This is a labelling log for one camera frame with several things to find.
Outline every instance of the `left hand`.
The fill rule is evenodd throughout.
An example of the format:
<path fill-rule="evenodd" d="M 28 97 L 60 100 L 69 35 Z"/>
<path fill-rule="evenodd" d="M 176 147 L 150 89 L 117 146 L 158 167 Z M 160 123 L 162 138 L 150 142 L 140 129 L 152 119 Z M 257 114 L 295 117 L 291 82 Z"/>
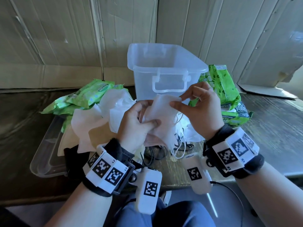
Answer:
<path fill-rule="evenodd" d="M 145 123 L 140 123 L 138 120 L 139 112 L 141 110 L 145 111 L 148 106 L 152 105 L 152 103 L 153 100 L 138 101 L 123 115 L 117 139 L 119 140 L 121 147 L 132 154 L 142 146 L 147 133 L 161 124 L 161 121 L 158 119 Z"/>

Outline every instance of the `forearm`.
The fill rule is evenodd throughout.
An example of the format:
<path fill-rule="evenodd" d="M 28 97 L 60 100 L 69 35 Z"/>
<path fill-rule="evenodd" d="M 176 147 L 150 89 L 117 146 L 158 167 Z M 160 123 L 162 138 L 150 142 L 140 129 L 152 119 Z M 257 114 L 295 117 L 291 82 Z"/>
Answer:
<path fill-rule="evenodd" d="M 45 227 L 103 226 L 112 197 L 102 197 L 82 183 Z"/>
<path fill-rule="evenodd" d="M 303 190 L 270 164 L 236 181 L 266 226 L 303 226 Z"/>

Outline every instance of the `dark table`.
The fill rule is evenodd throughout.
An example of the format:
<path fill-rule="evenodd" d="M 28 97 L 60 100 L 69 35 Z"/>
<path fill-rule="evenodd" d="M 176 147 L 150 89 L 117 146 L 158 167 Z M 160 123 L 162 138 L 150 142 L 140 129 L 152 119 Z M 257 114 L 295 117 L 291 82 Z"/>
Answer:
<path fill-rule="evenodd" d="M 0 205 L 13 206 L 66 200 L 79 184 L 65 176 L 39 178 L 29 165 L 47 131 L 52 114 L 39 114 L 55 99 L 73 90 L 0 94 Z M 242 128 L 260 146 L 266 161 L 278 171 L 296 180 L 303 175 L 303 112 L 289 100 L 242 94 L 242 101 L 254 111 Z M 195 143 L 192 152 L 202 150 Z M 180 160 L 167 156 L 154 163 L 163 174 L 162 189 L 189 186 Z M 230 181 L 215 169 L 215 181 Z"/>

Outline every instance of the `clear plastic lid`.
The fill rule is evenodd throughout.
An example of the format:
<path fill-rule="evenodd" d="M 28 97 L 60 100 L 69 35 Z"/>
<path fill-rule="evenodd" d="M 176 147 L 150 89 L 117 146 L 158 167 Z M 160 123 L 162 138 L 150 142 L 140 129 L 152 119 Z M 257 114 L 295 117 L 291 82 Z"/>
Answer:
<path fill-rule="evenodd" d="M 50 178 L 66 174 L 64 156 L 57 156 L 63 135 L 61 133 L 63 122 L 64 118 L 55 116 L 33 157 L 30 170 L 38 177 Z"/>

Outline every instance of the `hand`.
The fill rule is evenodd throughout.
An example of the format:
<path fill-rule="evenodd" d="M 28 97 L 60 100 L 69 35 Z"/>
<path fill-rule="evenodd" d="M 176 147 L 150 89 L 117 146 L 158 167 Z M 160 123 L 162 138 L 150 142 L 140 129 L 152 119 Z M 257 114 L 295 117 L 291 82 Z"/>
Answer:
<path fill-rule="evenodd" d="M 153 100 L 138 101 L 123 115 L 117 139 L 119 140 L 121 147 L 126 149 L 128 152 L 134 154 L 135 151 L 142 146 L 147 133 L 161 124 L 161 121 L 158 119 L 145 123 L 140 123 L 138 120 L 139 112 L 141 110 L 145 111 L 148 106 L 152 105 L 152 103 Z"/>
<path fill-rule="evenodd" d="M 170 102 L 170 106 L 186 115 L 196 132 L 206 140 L 210 140 L 224 126 L 220 99 L 207 82 L 191 85 L 180 98 L 182 101 L 199 98 L 195 107 L 177 101 Z"/>

